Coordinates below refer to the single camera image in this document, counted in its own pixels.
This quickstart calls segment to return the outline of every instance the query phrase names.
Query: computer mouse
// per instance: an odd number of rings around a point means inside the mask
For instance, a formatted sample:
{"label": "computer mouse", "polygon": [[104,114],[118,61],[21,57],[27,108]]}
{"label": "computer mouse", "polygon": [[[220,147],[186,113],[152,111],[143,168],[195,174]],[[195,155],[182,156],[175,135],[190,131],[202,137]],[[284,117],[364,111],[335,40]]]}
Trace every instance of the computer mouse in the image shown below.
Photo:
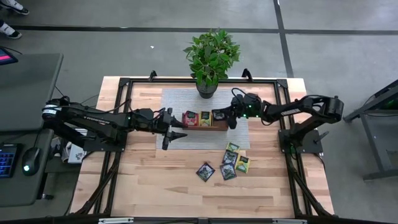
{"label": "computer mouse", "polygon": [[22,156],[22,173],[26,176],[34,175],[40,166],[40,149],[32,147]]}

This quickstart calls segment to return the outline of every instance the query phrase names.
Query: shoe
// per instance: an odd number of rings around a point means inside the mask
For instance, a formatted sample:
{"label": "shoe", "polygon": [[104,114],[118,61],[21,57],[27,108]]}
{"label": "shoe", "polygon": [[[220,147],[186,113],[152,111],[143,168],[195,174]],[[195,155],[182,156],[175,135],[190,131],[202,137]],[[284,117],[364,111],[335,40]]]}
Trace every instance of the shoe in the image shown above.
{"label": "shoe", "polygon": [[5,9],[12,9],[14,12],[25,16],[29,14],[29,10],[15,0],[0,0],[0,6]]}
{"label": "shoe", "polygon": [[8,38],[10,39],[20,39],[22,37],[22,34],[16,30],[14,30],[13,28],[11,28],[11,26],[7,25],[6,23],[4,23],[1,27],[0,27],[0,33],[5,34]]}

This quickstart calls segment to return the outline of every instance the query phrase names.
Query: green leaves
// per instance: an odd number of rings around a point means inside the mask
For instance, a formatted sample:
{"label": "green leaves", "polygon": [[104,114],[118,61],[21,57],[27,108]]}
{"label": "green leaves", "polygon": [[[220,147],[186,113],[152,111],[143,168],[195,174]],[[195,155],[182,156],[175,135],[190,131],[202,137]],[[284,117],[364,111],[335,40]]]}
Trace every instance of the green leaves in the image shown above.
{"label": "green leaves", "polygon": [[223,59],[224,61],[228,61],[229,60],[229,56],[226,54],[220,54],[220,58]]}
{"label": "green leaves", "polygon": [[217,60],[217,58],[216,58],[215,60],[211,61],[209,65],[210,65],[211,67],[217,66],[217,65],[218,65],[218,60]]}
{"label": "green leaves", "polygon": [[214,60],[214,58],[217,58],[218,54],[217,53],[212,53],[210,55],[210,60]]}
{"label": "green leaves", "polygon": [[228,78],[226,71],[239,61],[239,45],[232,42],[232,36],[225,30],[210,31],[199,38],[192,37],[191,47],[183,51],[191,62],[191,77],[197,83],[217,85],[218,80]]}
{"label": "green leaves", "polygon": [[184,49],[183,51],[184,51],[185,53],[189,53],[192,49],[193,49],[193,47],[187,47],[187,48]]}
{"label": "green leaves", "polygon": [[205,57],[210,57],[211,50],[213,50],[214,47],[212,46],[206,46],[205,47]]}
{"label": "green leaves", "polygon": [[196,37],[192,37],[192,40],[193,40],[193,42],[194,42],[196,45],[199,45],[199,44],[200,44],[200,39],[197,39]]}

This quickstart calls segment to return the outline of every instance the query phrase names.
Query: wooden tray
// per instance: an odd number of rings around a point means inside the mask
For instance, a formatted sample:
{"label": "wooden tray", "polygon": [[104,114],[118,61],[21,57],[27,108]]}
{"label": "wooden tray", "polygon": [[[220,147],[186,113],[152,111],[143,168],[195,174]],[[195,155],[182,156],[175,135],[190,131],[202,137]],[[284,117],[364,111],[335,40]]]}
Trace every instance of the wooden tray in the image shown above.
{"label": "wooden tray", "polygon": [[213,121],[212,126],[188,126],[183,129],[195,131],[228,131],[228,123],[226,121]]}

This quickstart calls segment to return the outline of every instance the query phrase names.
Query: keyboard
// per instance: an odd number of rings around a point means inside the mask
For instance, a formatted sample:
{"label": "keyboard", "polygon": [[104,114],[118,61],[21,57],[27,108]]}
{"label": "keyboard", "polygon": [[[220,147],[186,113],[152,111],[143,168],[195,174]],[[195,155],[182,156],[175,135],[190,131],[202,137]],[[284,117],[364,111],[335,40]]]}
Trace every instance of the keyboard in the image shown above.
{"label": "keyboard", "polygon": [[21,144],[5,144],[0,147],[0,178],[12,177]]}

